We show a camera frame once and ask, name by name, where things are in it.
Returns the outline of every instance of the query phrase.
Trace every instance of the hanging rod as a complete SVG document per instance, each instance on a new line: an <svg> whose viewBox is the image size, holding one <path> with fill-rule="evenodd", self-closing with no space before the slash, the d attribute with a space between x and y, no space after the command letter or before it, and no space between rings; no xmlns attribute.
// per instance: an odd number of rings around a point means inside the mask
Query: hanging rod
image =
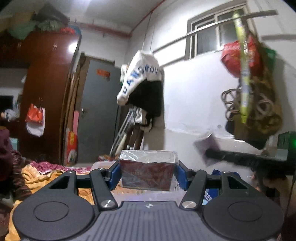
<svg viewBox="0 0 296 241"><path fill-rule="evenodd" d="M169 43L167 43L167 44L153 50L153 53L156 53L156 52L158 52L158 51L160 51L160 50L162 50L162 49L164 49L164 48L166 48L168 46L171 46L172 44L177 43L177 42L179 42L179 41L181 41L183 39L191 37L191 36L195 35L197 32L200 32L200 31L208 29L208 28L217 27L217 26L220 26L222 24L226 24L226 23L231 22L233 20L239 19L239 18L249 19L249 18L266 17L266 16L274 16L274 15L278 15L278 12L276 10L261 11L261 12L253 12L253 13L244 14L244 15L242 15L240 17L237 17L237 18L228 18L228 19L221 20L221 21L218 21L218 22L215 22L215 23L210 23L210 24L208 24L206 26L203 26L203 27L198 28L198 29L196 29L194 31L191 31L191 32L187 33L186 35L184 35L184 36L182 36L182 37L180 37L178 39L175 39L175 40L173 40L173 41L171 41L171 42L169 42Z"/></svg>

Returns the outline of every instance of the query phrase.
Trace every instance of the window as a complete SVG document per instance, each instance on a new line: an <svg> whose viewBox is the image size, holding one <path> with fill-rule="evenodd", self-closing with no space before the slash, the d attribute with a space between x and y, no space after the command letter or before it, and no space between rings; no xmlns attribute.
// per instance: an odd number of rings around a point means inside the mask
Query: window
<svg viewBox="0 0 296 241"><path fill-rule="evenodd" d="M236 7L228 7L219 11L213 12L212 14L204 13L188 21L187 31L193 31L211 23L215 23L221 20L232 18L233 13L238 11L240 15L247 13L245 4L241 4ZM247 20L243 21L243 24L248 30ZM186 41L186 59L194 58L198 54L222 50L224 44L231 43L237 40L237 34L234 23L227 23L224 25L217 26L216 28L209 28L204 31L193 35L190 40Z"/></svg>

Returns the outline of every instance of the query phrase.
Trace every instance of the plastic-wrapped box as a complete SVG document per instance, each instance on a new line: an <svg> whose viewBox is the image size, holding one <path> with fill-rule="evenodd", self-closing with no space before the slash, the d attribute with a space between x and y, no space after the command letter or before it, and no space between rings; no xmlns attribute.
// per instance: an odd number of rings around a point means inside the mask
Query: plastic-wrapped box
<svg viewBox="0 0 296 241"><path fill-rule="evenodd" d="M177 154L171 151L123 150L119 157L122 185L153 191L169 191Z"/></svg>

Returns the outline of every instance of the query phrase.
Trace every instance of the gray door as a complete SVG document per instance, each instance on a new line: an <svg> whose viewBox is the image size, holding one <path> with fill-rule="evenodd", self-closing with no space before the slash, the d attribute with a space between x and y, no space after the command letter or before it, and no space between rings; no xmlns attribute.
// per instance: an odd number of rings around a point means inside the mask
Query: gray door
<svg viewBox="0 0 296 241"><path fill-rule="evenodd" d="M97 74L98 70L110 72L110 79ZM90 61L79 113L78 162L95 162L100 154L109 154L118 129L120 88L119 68Z"/></svg>

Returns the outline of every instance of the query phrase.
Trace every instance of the yellow towel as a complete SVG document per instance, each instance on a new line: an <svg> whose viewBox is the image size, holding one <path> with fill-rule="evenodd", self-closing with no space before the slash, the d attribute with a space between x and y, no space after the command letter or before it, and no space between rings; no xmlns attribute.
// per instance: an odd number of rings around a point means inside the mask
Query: yellow towel
<svg viewBox="0 0 296 241"><path fill-rule="evenodd" d="M28 186L28 188L31 189L32 193L37 192L40 188L44 187L48 183L50 183L52 180L63 174L62 171L52 171L46 175L40 174L36 168L32 167L31 165L26 165L22 169L22 175L25 179L25 184ZM79 189L79 196L83 197L87 201L89 201L91 204L94 204L94 200L91 194L90 189ZM20 237L17 234L17 231L13 225L12 222L12 214L14 209L21 203L22 201L17 200L14 205L13 209L10 213L9 218L9 225L8 225L8 231L9 234L6 235L5 241L19 241Z"/></svg>

